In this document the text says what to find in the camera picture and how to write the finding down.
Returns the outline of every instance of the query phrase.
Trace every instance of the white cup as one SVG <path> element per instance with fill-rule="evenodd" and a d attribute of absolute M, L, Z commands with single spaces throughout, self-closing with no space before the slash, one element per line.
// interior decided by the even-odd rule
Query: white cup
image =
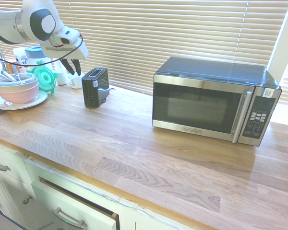
<path fill-rule="evenodd" d="M 80 76 L 75 73 L 74 75 L 68 74 L 68 83 L 71 85 L 73 89 L 82 88 L 82 77 L 84 73 L 81 72 Z"/>
<path fill-rule="evenodd" d="M 58 85 L 66 85 L 67 84 L 67 72 L 65 69 L 56 69 L 54 71 L 58 75 L 57 84 Z"/>

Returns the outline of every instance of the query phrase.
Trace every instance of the black toaster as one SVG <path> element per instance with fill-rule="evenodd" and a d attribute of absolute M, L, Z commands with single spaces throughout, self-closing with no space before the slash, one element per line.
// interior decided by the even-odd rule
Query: black toaster
<path fill-rule="evenodd" d="M 107 68 L 95 68 L 82 77 L 85 106 L 99 107 L 109 94 Z"/>

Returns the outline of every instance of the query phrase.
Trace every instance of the microwave handle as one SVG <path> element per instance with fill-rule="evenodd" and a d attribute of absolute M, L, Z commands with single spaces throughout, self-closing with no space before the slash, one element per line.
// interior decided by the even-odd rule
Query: microwave handle
<path fill-rule="evenodd" d="M 236 126 L 236 130 L 235 130 L 235 134 L 234 134 L 234 138 L 232 140 L 232 143 L 236 143 L 237 140 L 238 140 L 239 133 L 241 131 L 241 127 L 242 127 L 244 118 L 245 118 L 246 113 L 248 111 L 248 107 L 249 107 L 251 98 L 252 98 L 252 92 L 247 91 L 245 99 L 244 99 L 244 103 L 243 103 L 243 106 L 242 106 L 242 109 L 241 109 L 241 113 L 239 115 L 239 119 L 238 119 L 238 123 L 237 123 L 237 126 Z"/>

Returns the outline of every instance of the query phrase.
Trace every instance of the stacked bowls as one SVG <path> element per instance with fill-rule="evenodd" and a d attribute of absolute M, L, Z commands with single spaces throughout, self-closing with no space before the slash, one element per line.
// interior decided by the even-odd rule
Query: stacked bowls
<path fill-rule="evenodd" d="M 18 81 L 0 77 L 0 96 L 10 103 L 27 104 L 38 94 L 39 83 L 32 73 L 11 74 Z"/>

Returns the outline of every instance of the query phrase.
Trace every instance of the pink bowl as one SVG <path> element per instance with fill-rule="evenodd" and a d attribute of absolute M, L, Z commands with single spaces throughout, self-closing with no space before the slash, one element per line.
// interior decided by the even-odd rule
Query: pink bowl
<path fill-rule="evenodd" d="M 27 104 L 38 94 L 39 85 L 17 92 L 0 92 L 0 96 L 7 102 L 15 104 Z"/>

